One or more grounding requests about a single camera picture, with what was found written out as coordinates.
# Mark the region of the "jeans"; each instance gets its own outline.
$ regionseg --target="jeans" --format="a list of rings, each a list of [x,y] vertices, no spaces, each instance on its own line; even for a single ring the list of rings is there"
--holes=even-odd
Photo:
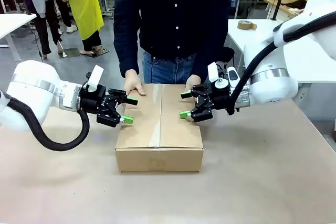
[[[195,55],[186,58],[159,59],[143,53],[145,83],[186,84],[193,68]]]

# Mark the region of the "man's right hand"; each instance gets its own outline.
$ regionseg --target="man's right hand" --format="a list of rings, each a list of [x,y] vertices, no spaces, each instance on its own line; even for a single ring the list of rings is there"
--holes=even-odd
[[[142,85],[141,80],[137,74],[137,72],[134,69],[127,70],[125,72],[125,83],[123,86],[123,90],[126,91],[126,94],[128,95],[131,90],[137,90],[140,95],[146,95]]]

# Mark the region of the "box flap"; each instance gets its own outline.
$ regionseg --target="box flap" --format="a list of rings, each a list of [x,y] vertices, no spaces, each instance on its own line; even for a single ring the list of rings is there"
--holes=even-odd
[[[200,128],[191,120],[180,119],[179,112],[194,107],[192,98],[181,99],[185,85],[145,84],[147,96],[136,91],[130,96],[138,106],[127,105],[125,115],[134,124],[122,125],[116,144],[121,148],[203,148]]]
[[[194,99],[181,99],[185,85],[165,85],[161,106],[161,147],[203,148],[200,127],[179,112],[195,107]]]
[[[138,106],[126,105],[125,115],[134,117],[131,125],[121,125],[116,148],[159,147],[162,85],[144,85],[146,96],[131,91]]]

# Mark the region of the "man's left hand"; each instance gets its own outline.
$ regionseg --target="man's left hand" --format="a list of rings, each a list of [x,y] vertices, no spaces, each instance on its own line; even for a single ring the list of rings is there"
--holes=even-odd
[[[185,85],[185,92],[192,89],[193,85],[201,84],[201,78],[195,74],[192,74]]]

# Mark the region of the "beige table surface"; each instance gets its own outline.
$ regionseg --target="beige table surface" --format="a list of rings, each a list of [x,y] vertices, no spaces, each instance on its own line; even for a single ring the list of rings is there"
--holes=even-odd
[[[88,138],[64,153],[0,129],[0,222],[336,222],[335,152],[291,101],[215,113],[200,173],[120,174],[118,129],[90,119]],[[80,126],[51,109],[44,129],[66,142]]]

